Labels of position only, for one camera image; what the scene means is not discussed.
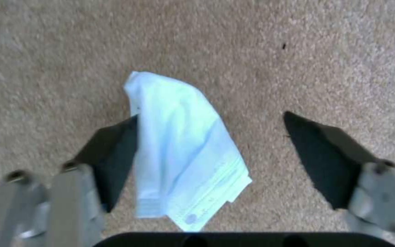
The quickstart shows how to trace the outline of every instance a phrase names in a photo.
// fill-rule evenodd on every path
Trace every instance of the carpet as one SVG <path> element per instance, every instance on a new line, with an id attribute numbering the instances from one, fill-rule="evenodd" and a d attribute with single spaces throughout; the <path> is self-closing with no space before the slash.
<path id="1" fill-rule="evenodd" d="M 205 231 L 343 231 L 287 137 L 293 111 L 395 161 L 395 1 L 0 0 L 0 180 L 49 185 L 94 131 L 126 119 L 133 70 L 186 81 L 223 118 L 253 183 Z M 105 236 L 136 219 L 133 177 Z"/>

